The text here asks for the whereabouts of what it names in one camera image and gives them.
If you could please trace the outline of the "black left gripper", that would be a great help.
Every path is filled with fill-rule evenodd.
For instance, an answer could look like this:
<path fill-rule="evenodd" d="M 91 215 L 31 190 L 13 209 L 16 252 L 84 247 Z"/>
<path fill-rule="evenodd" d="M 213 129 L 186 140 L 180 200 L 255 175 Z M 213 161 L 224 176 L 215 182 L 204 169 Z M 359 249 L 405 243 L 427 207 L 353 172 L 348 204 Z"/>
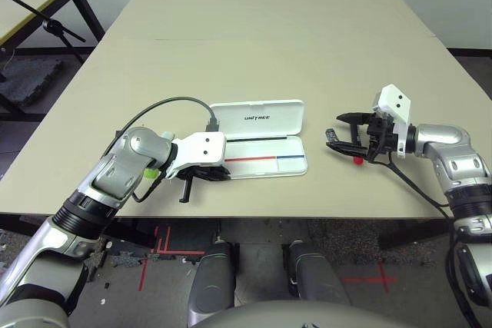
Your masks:
<path fill-rule="evenodd" d="M 223 167 L 197 167 L 191 166 L 175 171 L 171 175 L 171 179 L 177 178 L 184 181 L 183 192 L 180 203 L 186 204 L 190 200 L 193 178 L 197 177 L 204 181 L 229 181 L 231 179 L 230 171 Z"/>

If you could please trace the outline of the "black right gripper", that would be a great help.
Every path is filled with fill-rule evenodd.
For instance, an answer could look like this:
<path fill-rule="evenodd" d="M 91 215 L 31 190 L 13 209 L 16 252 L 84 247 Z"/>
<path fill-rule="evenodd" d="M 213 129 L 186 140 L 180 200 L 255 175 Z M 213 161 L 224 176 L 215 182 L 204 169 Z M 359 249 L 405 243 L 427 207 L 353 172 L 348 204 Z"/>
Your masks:
<path fill-rule="evenodd" d="M 367 161 L 374 161 L 380 154 L 397 151 L 398 134 L 394 133 L 394 119 L 389 114 L 352 112 L 338 115 L 337 120 L 350 125 L 352 143 L 327 142 L 331 150 L 347 156 L 366 156 Z M 368 148 L 356 145 L 361 143 L 358 127 L 366 124 Z"/>

